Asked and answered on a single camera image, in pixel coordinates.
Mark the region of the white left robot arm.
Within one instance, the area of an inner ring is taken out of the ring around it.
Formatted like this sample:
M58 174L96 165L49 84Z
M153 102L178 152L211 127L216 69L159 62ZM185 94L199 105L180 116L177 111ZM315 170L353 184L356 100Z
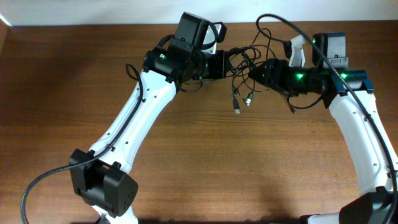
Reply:
M74 192L99 213L98 223L138 222L132 211L138 184L129 172L145 136L181 84L224 78L230 67L225 50L148 51L140 82L112 125L88 152L76 149L70 156Z

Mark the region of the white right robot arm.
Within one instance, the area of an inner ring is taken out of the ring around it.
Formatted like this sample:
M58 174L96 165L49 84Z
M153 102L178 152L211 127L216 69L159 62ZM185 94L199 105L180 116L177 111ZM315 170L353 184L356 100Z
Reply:
M270 59L249 77L287 96L320 95L352 158L359 197L336 213L301 216L300 223L397 223L397 155L365 71L290 67L285 60Z

